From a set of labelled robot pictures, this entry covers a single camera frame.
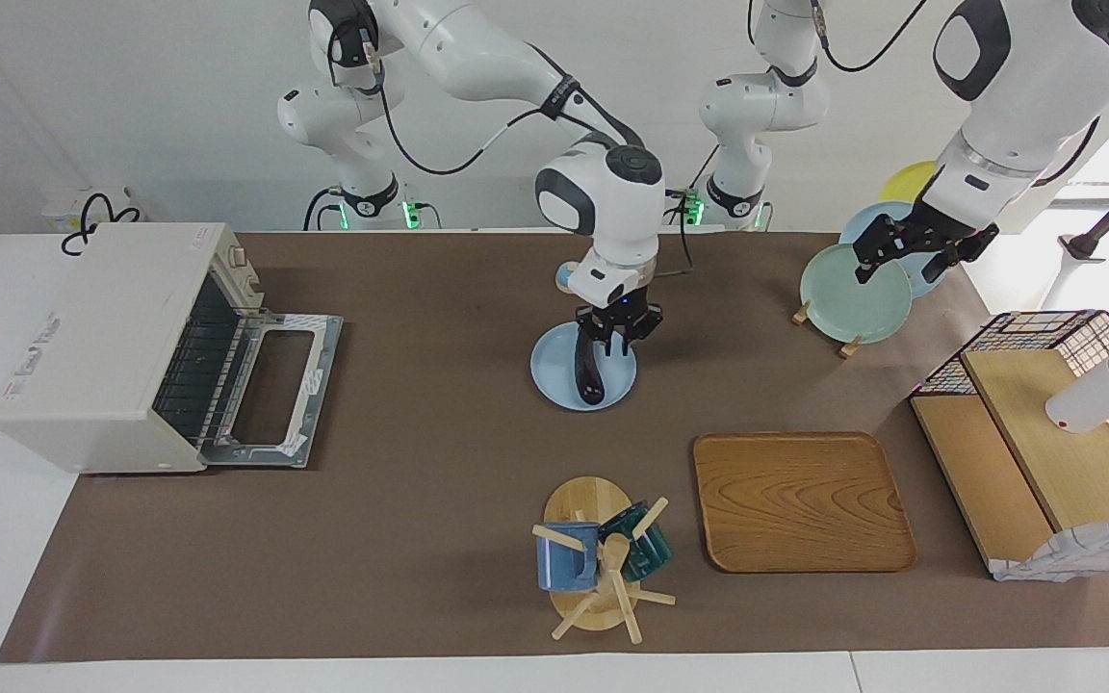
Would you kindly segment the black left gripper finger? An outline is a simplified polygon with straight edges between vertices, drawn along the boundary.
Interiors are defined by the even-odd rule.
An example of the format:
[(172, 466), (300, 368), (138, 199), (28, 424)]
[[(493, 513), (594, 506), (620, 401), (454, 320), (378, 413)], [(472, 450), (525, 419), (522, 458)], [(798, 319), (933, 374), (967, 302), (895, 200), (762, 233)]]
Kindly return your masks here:
[(947, 271), (950, 271), (955, 265), (962, 263), (962, 249), (959, 243), (952, 243), (947, 245), (944, 249), (937, 251), (932, 255), (932, 258), (925, 263), (924, 267), (920, 268), (920, 279), (925, 284), (938, 284), (942, 281), (942, 276)]
[(858, 240), (853, 242), (858, 259), (855, 279), (866, 285), (881, 266), (905, 255), (905, 238), (899, 223), (869, 223)]

